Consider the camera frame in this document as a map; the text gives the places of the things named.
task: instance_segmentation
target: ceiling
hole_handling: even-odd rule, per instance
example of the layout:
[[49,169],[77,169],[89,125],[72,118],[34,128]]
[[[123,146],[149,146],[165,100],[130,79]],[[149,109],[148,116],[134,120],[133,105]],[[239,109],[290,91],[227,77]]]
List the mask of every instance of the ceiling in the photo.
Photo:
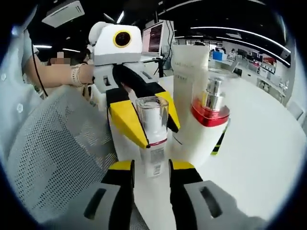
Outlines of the ceiling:
[[[40,58],[46,61],[50,56],[55,57],[62,48],[82,50],[86,47],[88,33],[98,21],[106,21],[104,13],[115,21],[121,12],[125,16],[121,24],[144,25],[154,18],[157,10],[159,19],[174,21],[175,36],[203,35],[204,39],[219,40],[216,37],[231,38],[226,33],[235,31],[225,29],[191,29],[199,26],[230,27],[254,32],[285,45],[283,30],[278,23],[277,14],[256,0],[200,0],[178,6],[187,0],[79,0],[85,15],[70,22],[53,28],[41,22],[47,12],[65,2],[64,0],[45,0],[37,10],[36,16],[29,26],[31,39],[36,45],[53,46],[50,50],[40,50]],[[263,38],[252,34],[239,32],[244,42],[265,48],[277,55],[282,48]]]

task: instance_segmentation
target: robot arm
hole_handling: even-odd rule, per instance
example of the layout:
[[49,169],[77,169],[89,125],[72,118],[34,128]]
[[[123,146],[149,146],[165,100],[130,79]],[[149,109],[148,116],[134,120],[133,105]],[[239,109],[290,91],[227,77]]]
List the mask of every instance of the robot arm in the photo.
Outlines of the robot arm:
[[178,132],[180,124],[170,93],[147,74],[139,62],[142,37],[138,27],[97,23],[90,31],[89,40],[95,43],[94,83],[101,93],[106,94],[107,107],[115,126],[141,148],[149,146],[136,110],[121,85],[124,83],[135,91],[137,97],[156,95],[166,99],[169,103],[168,127]]

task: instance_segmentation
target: person's arm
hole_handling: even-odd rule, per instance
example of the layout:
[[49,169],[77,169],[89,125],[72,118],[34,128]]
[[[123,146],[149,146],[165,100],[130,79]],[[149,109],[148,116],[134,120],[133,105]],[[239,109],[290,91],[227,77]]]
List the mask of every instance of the person's arm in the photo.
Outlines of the person's arm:
[[[39,77],[45,88],[53,88],[61,85],[72,85],[71,66],[61,64],[44,66],[43,64],[41,64],[36,54],[34,54],[34,56]],[[80,66],[80,82],[83,84],[93,83],[93,70],[93,65]],[[35,85],[40,87],[32,56],[28,59],[24,66],[24,73],[32,80]]]

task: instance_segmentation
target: white shirt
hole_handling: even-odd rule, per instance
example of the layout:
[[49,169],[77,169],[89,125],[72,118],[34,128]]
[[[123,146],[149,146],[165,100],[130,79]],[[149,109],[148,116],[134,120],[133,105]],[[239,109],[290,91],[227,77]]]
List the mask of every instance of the white shirt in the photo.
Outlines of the white shirt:
[[33,85],[24,83],[22,68],[32,58],[27,30],[15,32],[0,67],[0,160],[5,164],[19,128],[42,101]]

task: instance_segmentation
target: hand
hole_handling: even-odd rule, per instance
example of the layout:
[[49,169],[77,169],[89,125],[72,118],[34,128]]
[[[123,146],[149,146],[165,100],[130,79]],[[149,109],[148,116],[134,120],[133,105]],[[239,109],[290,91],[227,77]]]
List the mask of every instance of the hand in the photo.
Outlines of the hand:
[[94,75],[94,65],[81,65],[79,72],[79,81],[82,84],[92,84]]

